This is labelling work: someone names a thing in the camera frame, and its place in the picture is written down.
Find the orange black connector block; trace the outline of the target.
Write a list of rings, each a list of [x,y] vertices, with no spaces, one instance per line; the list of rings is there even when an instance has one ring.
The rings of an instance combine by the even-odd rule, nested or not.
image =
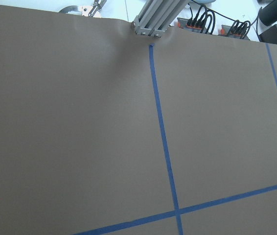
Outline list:
[[[192,11],[190,6],[189,8],[191,16],[188,19],[177,18],[177,27],[191,32],[212,35],[216,24],[215,13],[203,4],[200,4],[196,13]]]

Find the aluminium frame post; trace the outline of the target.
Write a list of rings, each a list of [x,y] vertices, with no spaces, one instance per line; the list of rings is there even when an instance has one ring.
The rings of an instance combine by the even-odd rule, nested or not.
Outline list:
[[[132,22],[137,35],[160,38],[189,3],[187,0],[148,0]]]

